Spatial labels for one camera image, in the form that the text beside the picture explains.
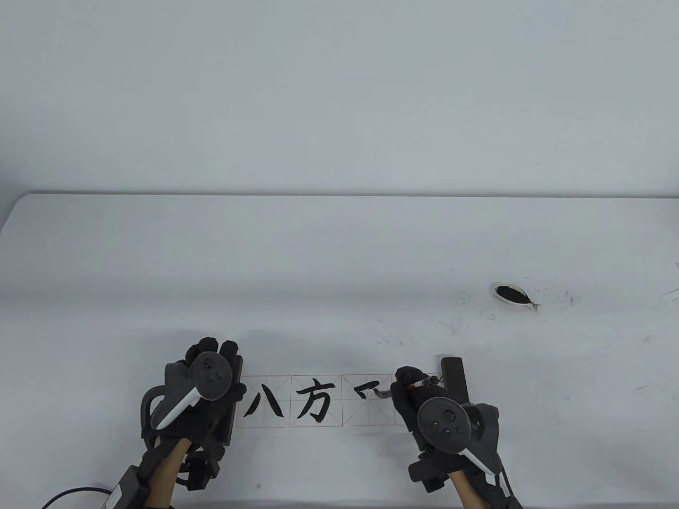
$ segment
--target finger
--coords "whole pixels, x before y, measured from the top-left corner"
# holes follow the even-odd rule
[[[186,365],[190,366],[191,363],[196,360],[196,357],[198,357],[198,355],[200,355],[202,352],[216,352],[218,345],[219,344],[215,338],[204,337],[198,342],[198,344],[192,345],[186,351]]]
[[[425,378],[424,371],[411,366],[404,366],[396,370],[396,380],[403,385],[409,385]]]
[[[224,396],[222,396],[218,401],[216,401],[219,407],[219,413],[222,414],[234,406],[237,402],[243,399],[247,391],[247,387],[243,383],[237,383],[233,385]]]
[[[198,349],[201,354],[203,352],[216,352],[217,348],[219,348],[219,343],[213,337],[204,337],[198,342]]]
[[[394,408],[401,414],[408,431],[413,432],[417,429],[418,425],[418,411],[410,400],[410,397],[405,390],[405,385],[394,382],[391,384],[390,390]]]
[[[224,457],[224,446],[214,436],[208,434],[200,445],[210,458],[219,461]]]
[[[224,357],[229,365],[233,367],[236,355],[238,355],[238,345],[233,341],[224,341],[219,349],[219,355]]]

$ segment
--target black cable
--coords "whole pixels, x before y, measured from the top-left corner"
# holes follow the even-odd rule
[[[509,492],[509,496],[513,497],[514,492],[511,490],[511,486],[509,485],[509,479],[507,478],[507,472],[504,471],[504,467],[502,467],[502,477],[504,477],[504,483],[507,485],[507,491]]]
[[[44,506],[42,506],[41,509],[47,509],[54,502],[59,500],[61,497],[65,497],[66,495],[70,495],[72,493],[79,493],[80,491],[95,491],[97,493],[104,493],[105,495],[111,495],[110,489],[97,488],[95,486],[85,486],[85,487],[82,487],[82,488],[71,488],[71,489],[67,489],[66,491],[62,491],[61,493],[59,493],[55,497],[52,497],[48,503],[46,503]]]

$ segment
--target white wall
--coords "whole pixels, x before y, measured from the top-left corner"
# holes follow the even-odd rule
[[[0,230],[10,216],[16,200],[22,195],[21,187],[3,181],[1,175],[0,172]]]
[[[679,3],[0,0],[25,189],[679,195]]]

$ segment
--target chinese character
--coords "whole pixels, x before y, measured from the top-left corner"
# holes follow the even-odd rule
[[[271,406],[271,410],[273,410],[277,416],[283,417],[283,412],[280,409],[278,401],[276,401],[276,398],[274,397],[274,393],[271,392],[271,389],[264,385],[263,383],[261,384],[261,388],[264,389],[264,395],[266,396],[266,399],[269,402],[269,406]],[[260,400],[261,394],[258,392],[257,395],[255,396],[255,399],[253,399],[253,402],[250,404],[250,408],[248,408],[248,411],[245,413],[245,415],[243,415],[243,417],[247,417],[248,415],[252,415],[253,413],[255,413],[255,410],[257,410],[257,407],[259,406]]]
[[[316,413],[311,413],[311,417],[313,417],[316,422],[321,423],[323,422],[323,419],[325,419],[325,414],[328,413],[328,408],[330,408],[330,395],[327,392],[321,392],[319,394],[314,394],[314,391],[322,391],[326,389],[334,389],[335,384],[334,383],[321,383],[315,378],[312,378],[314,381],[314,386],[313,387],[308,387],[306,389],[302,389],[301,391],[297,391],[298,394],[309,394],[309,399],[307,400],[306,404],[304,405],[304,408],[301,410],[297,418],[299,419],[300,417],[303,417],[311,408],[311,405],[314,404],[314,401],[319,400],[323,398],[323,405],[320,408],[320,412]]]
[[[363,391],[369,391],[370,389],[374,389],[379,384],[380,382],[373,380],[371,382],[364,383],[362,385],[354,387],[354,391],[361,397],[362,400],[364,400],[366,399],[366,395],[363,393]]]

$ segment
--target calligraphy brush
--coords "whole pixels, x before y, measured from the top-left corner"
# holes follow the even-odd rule
[[[438,378],[436,375],[431,375],[430,377],[423,378],[420,381],[417,381],[415,383],[411,383],[410,385],[407,385],[405,387],[405,390],[407,391],[412,391],[417,389],[418,387],[433,387],[434,385],[439,385],[441,382],[441,379]],[[386,391],[380,391],[377,390],[377,388],[373,389],[373,392],[377,395],[377,397],[381,400],[386,400],[391,398],[391,390],[386,390]]]

